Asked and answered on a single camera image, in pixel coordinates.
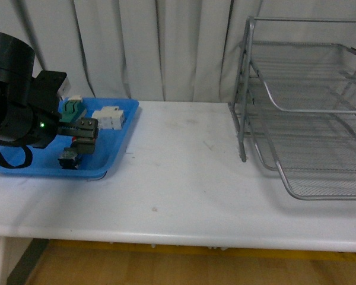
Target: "metal rack leg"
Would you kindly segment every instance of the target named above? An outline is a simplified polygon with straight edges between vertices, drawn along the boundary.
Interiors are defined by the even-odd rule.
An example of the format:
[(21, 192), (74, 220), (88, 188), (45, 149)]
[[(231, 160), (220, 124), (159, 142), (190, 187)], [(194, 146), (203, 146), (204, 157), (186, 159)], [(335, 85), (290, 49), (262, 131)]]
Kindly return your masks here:
[(248, 25), (248, 35), (247, 35), (247, 46), (246, 46), (246, 68), (243, 74), (243, 89), (241, 93), (241, 117), (240, 117), (240, 130), (238, 134), (239, 148), (240, 148), (240, 158), (242, 162), (247, 161), (247, 156), (244, 147), (244, 131), (246, 122), (246, 111), (247, 111), (247, 93), (250, 75), (250, 61), (252, 58), (252, 44), (253, 44), (253, 32), (255, 29), (255, 20), (250, 17), (247, 21)]
[(239, 65), (237, 67), (237, 74), (236, 74), (236, 82), (233, 90), (233, 104), (232, 107), (233, 109), (235, 108), (235, 104), (238, 102), (240, 94), (238, 93), (239, 91), (239, 84), (240, 84), (240, 77), (241, 77), (241, 72), (243, 70), (243, 62), (244, 62), (244, 56), (245, 56), (245, 47), (247, 43), (247, 37), (248, 37), (248, 32), (249, 32), (249, 22), (245, 24), (245, 30), (244, 30), (244, 35), (243, 39), (241, 40), (240, 43), (240, 56), (239, 56)]

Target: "black cable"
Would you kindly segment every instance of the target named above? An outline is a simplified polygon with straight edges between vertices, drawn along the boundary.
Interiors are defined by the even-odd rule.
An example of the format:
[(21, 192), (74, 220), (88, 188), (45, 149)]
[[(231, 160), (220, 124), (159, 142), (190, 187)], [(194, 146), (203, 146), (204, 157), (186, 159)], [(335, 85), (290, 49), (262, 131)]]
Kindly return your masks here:
[(25, 152), (25, 161), (23, 164), (20, 164), (17, 166), (13, 166), (13, 165), (9, 164), (6, 161), (6, 159), (4, 158), (4, 156), (2, 155), (2, 153), (0, 152), (0, 166), (4, 167), (4, 168), (8, 168), (8, 169), (19, 169), (19, 168), (25, 168), (25, 167), (28, 167), (29, 165), (31, 165), (31, 162), (33, 161), (33, 153), (26, 145), (22, 146), (21, 148)]

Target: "electrical connector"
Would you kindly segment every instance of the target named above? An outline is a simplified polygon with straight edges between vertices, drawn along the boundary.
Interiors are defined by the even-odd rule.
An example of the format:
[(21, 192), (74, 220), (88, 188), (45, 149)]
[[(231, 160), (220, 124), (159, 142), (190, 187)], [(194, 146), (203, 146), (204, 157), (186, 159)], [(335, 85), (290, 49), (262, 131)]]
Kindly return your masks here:
[(70, 123), (79, 120), (87, 113), (83, 105), (83, 99), (80, 96), (69, 98), (62, 106), (62, 118), (60, 122)]
[(75, 148), (65, 147), (58, 160), (62, 169), (78, 169), (82, 157)]
[(96, 110), (92, 118), (97, 119), (100, 129), (122, 129), (124, 123), (124, 111), (117, 106), (105, 106)]

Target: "mesh tray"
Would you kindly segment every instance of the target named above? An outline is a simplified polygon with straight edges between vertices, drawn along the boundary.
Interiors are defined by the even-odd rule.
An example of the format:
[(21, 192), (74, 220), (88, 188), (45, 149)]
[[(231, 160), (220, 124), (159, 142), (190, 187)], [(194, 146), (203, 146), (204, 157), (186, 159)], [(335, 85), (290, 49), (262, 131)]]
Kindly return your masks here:
[(286, 112), (356, 113), (356, 50), (336, 44), (253, 43), (252, 67)]
[(262, 91), (248, 118), (264, 165), (295, 198), (356, 200), (356, 115), (281, 112)]

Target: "white block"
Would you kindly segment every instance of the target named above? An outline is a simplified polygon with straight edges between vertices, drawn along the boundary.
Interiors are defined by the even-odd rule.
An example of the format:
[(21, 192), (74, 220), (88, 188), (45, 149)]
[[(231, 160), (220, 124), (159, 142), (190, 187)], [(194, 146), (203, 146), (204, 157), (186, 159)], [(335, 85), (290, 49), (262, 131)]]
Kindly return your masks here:
[(100, 129), (122, 129), (124, 123), (124, 111), (118, 106), (105, 106), (96, 110), (92, 118), (97, 119)]
[(67, 101), (80, 101), (83, 102), (82, 96), (80, 95), (74, 95), (72, 97), (69, 97)]

